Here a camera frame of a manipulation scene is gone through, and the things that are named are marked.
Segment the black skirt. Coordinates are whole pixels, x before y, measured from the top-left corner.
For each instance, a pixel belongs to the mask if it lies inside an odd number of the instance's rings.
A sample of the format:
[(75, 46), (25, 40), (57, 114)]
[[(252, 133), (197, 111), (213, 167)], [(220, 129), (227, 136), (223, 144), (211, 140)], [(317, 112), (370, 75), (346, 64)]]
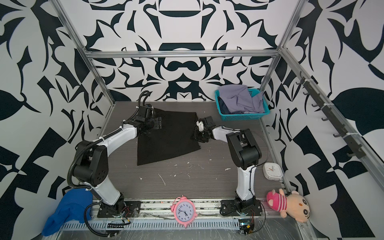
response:
[(155, 113), (162, 118), (162, 128), (138, 137), (138, 166), (180, 157), (201, 149), (193, 139), (197, 113), (160, 109), (155, 109)]

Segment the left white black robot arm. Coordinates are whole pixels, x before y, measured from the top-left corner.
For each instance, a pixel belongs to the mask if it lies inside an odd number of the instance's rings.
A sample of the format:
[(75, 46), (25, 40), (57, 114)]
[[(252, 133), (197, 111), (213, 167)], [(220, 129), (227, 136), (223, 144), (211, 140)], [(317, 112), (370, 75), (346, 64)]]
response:
[(80, 142), (67, 174), (69, 187), (91, 191), (100, 201), (102, 209), (112, 216), (122, 212), (125, 204), (123, 194), (109, 179), (108, 157), (139, 135), (162, 127), (161, 118), (156, 117), (153, 106), (146, 104), (150, 95), (150, 91), (140, 94), (135, 112), (116, 130), (94, 141)]

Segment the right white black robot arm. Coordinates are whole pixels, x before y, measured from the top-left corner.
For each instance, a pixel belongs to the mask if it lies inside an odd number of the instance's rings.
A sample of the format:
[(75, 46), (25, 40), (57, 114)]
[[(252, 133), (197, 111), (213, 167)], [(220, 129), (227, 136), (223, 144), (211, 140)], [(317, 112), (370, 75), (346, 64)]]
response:
[(238, 168), (235, 209), (245, 213), (255, 206), (255, 170), (262, 152), (252, 132), (216, 126), (212, 117), (206, 117), (197, 120), (192, 139), (200, 143), (217, 140), (228, 144), (233, 163)]

